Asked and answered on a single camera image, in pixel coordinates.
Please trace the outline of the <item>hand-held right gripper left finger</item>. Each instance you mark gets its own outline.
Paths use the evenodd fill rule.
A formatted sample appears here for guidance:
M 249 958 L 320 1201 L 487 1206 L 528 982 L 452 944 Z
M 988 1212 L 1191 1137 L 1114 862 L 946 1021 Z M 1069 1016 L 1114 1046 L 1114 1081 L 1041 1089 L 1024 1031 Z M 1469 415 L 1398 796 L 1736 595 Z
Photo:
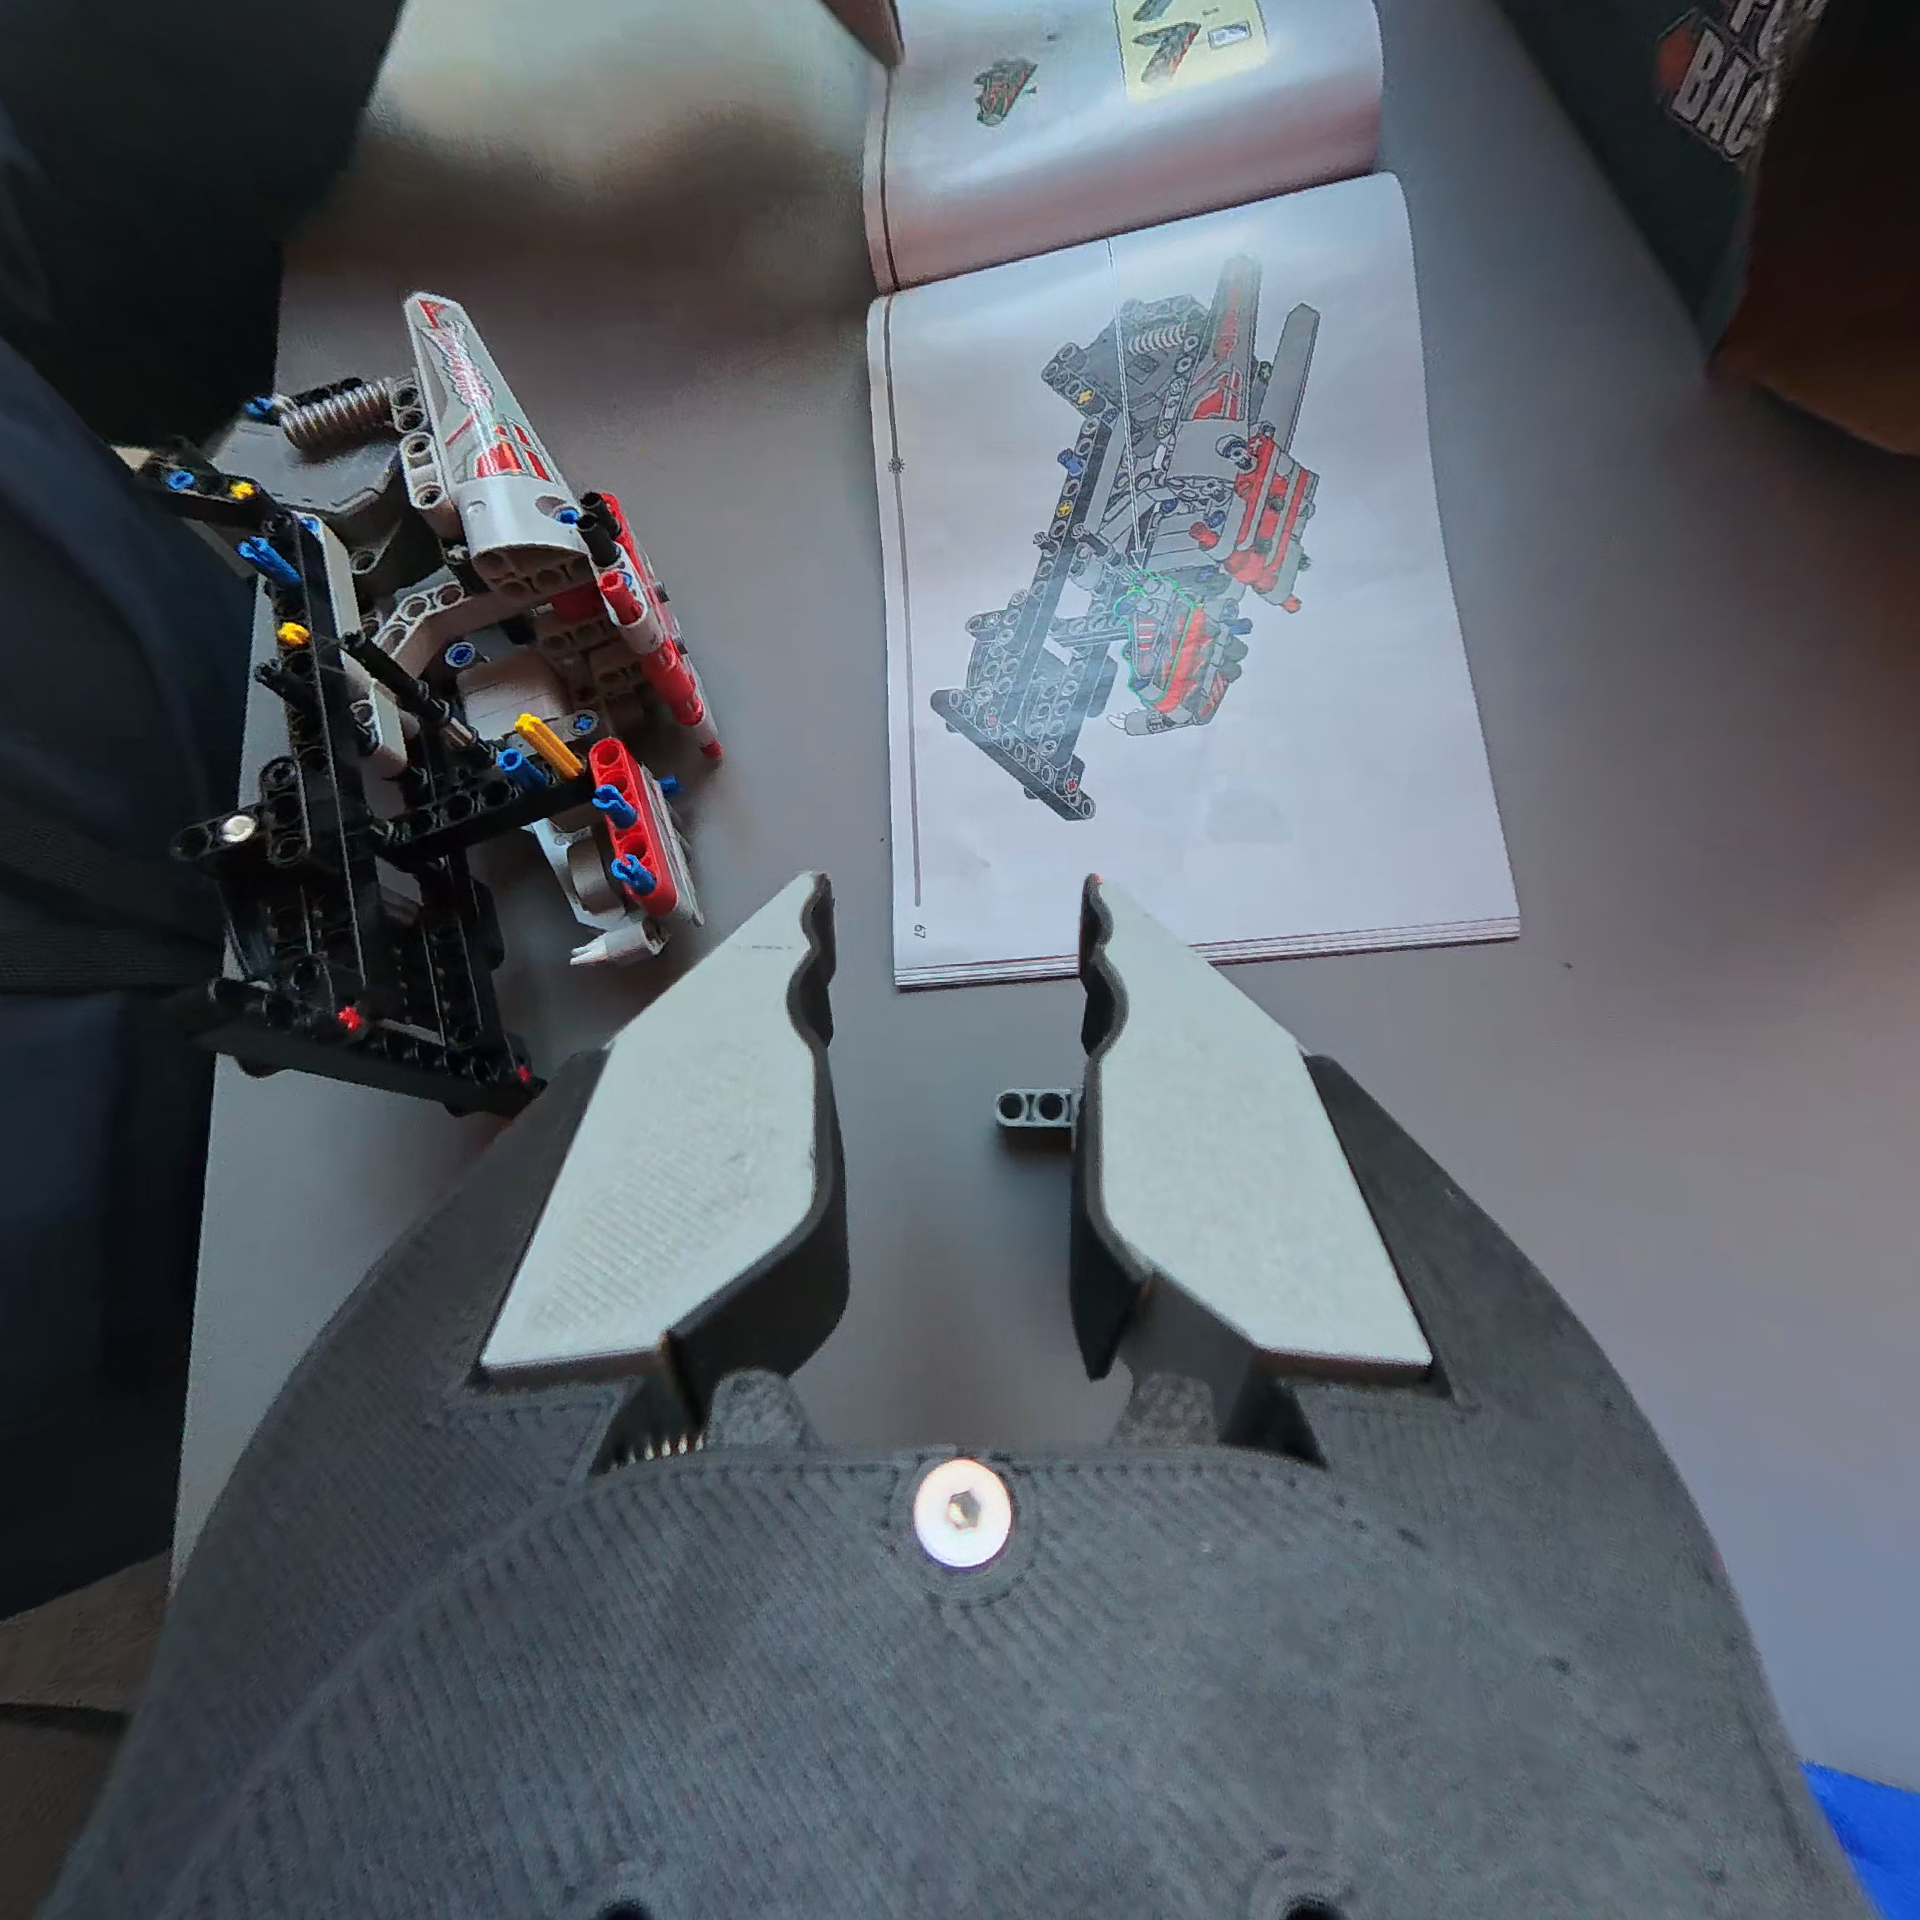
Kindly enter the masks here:
M 504 1386 L 790 1377 L 849 1299 L 834 893 L 803 871 L 604 1046 L 478 1359 Z

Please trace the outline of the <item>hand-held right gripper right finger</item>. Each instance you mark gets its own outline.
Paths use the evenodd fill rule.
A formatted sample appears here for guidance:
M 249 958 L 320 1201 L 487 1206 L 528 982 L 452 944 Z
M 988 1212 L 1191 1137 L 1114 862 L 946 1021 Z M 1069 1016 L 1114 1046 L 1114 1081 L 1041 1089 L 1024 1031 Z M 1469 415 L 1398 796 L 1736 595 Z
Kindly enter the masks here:
M 1077 923 L 1069 1314 L 1087 1377 L 1196 1382 L 1225 1444 L 1283 1429 L 1295 1382 L 1431 1382 L 1295 1037 L 1117 881 L 1084 881 Z

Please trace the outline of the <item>partly built lego model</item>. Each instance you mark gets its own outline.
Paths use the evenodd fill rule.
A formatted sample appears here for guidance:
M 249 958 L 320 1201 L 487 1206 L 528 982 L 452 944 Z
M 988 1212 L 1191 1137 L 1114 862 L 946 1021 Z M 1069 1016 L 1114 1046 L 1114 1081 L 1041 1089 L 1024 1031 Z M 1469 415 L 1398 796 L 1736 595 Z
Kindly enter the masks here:
M 135 463 L 250 576 L 250 681 L 285 723 L 250 793 L 173 844 L 226 959 L 169 1009 L 250 1074 L 515 1118 L 543 1074 L 472 853 L 540 844 L 587 928 L 572 968 L 657 958 L 703 909 L 644 744 L 718 764 L 720 740 L 616 497 L 564 480 L 464 303 L 415 292 L 403 317 L 409 373 L 255 394 L 208 450 Z

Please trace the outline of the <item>lego instruction booklet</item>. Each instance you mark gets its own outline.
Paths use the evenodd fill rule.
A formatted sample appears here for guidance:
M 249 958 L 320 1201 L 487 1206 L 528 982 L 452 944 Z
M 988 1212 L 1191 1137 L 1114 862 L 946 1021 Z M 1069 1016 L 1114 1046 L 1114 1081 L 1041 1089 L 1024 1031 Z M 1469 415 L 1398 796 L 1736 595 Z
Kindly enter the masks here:
M 902 989 L 1500 944 L 1375 5 L 890 5 L 861 210 Z

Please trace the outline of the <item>person's dark clothing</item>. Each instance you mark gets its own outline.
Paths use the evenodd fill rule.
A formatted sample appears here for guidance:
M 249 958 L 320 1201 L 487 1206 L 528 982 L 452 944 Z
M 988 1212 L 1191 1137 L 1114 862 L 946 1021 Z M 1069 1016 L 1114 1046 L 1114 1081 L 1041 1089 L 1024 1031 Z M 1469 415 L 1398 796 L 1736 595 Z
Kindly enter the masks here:
M 2 5 L 2 1617 L 173 1539 L 250 585 L 120 447 L 274 390 L 403 5 Z

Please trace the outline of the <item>blue cloth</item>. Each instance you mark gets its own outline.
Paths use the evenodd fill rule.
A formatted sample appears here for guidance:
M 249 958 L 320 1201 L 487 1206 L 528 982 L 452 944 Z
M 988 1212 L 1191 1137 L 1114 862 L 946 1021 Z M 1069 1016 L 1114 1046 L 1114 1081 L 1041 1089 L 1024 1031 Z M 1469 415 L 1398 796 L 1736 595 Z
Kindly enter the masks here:
M 1802 1764 L 1863 1894 L 1880 1918 L 1918 1918 L 1918 1790 Z

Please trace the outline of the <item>dark printed cardboard box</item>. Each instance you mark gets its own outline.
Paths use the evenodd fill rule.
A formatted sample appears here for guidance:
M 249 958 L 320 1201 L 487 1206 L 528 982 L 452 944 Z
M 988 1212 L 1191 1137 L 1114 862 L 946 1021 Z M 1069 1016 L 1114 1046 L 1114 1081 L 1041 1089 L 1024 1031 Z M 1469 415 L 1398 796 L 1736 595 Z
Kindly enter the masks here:
M 1918 455 L 1918 5 L 1502 5 L 1708 362 Z

